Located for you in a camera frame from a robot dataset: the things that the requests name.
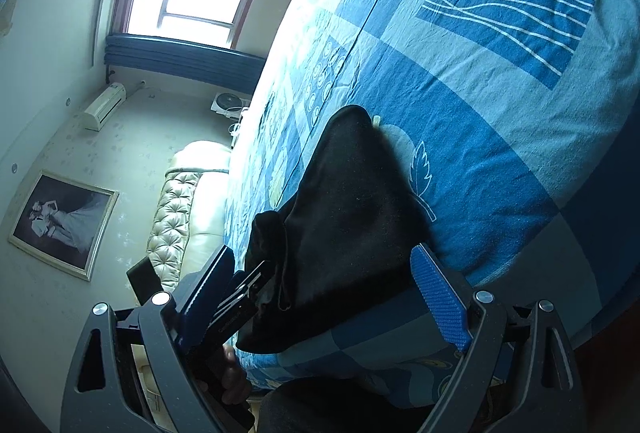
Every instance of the wedding photo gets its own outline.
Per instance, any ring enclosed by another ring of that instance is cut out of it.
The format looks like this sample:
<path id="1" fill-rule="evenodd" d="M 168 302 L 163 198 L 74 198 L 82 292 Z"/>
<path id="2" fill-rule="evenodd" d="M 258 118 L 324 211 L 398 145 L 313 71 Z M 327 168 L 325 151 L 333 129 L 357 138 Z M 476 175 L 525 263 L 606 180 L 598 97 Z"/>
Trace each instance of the wedding photo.
<path id="1" fill-rule="evenodd" d="M 115 191 L 41 172 L 9 241 L 89 281 L 117 196 Z"/>

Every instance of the hand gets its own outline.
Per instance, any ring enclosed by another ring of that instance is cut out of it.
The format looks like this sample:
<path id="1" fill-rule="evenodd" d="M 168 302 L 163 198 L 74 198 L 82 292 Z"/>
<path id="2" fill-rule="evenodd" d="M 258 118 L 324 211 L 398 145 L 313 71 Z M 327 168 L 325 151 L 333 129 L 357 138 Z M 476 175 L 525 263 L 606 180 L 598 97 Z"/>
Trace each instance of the hand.
<path id="1" fill-rule="evenodd" d="M 222 394 L 224 404 L 240 404 L 249 397 L 252 390 L 251 383 L 246 379 L 246 372 L 238 363 L 234 347 L 222 345 L 207 365 L 225 389 Z M 202 386 L 206 386 L 205 383 L 200 381 L 199 384 L 201 389 L 207 390 Z"/>

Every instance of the black pad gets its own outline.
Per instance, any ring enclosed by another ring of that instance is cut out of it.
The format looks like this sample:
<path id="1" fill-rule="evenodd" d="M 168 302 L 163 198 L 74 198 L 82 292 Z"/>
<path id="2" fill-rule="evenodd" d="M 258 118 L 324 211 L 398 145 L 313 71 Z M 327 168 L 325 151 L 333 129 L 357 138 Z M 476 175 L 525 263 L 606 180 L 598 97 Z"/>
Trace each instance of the black pad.
<path id="1" fill-rule="evenodd" d="M 144 305 L 155 293 L 163 290 L 160 277 L 156 274 L 148 256 L 127 270 L 127 277 L 141 305 Z"/>

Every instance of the fan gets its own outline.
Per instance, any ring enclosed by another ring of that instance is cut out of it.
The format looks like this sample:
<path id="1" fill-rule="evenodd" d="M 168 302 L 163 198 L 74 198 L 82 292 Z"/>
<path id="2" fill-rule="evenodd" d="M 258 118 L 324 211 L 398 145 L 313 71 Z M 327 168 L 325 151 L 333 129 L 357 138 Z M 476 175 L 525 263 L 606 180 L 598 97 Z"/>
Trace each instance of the fan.
<path id="1" fill-rule="evenodd" d="M 249 106 L 249 100 L 241 99 L 235 94 L 224 92 L 216 95 L 211 109 L 226 118 L 240 120 L 240 112 L 242 112 L 242 109 L 246 106 Z"/>

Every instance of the black cloth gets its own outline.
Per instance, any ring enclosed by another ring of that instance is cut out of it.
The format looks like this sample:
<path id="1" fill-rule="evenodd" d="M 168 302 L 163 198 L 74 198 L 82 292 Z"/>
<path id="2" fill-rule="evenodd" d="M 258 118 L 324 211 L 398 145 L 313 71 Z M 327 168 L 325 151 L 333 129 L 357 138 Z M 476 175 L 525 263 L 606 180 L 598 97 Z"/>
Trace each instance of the black cloth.
<path id="1" fill-rule="evenodd" d="M 353 381 L 297 379 L 262 400 L 258 433 L 415 433 L 432 408 L 398 409 Z"/>
<path id="2" fill-rule="evenodd" d="M 238 348 L 282 352 L 407 289 L 411 250 L 425 239 L 424 215 L 385 137 L 362 107 L 342 108 L 295 196 L 253 222 L 245 270 L 267 259 L 276 275 Z"/>

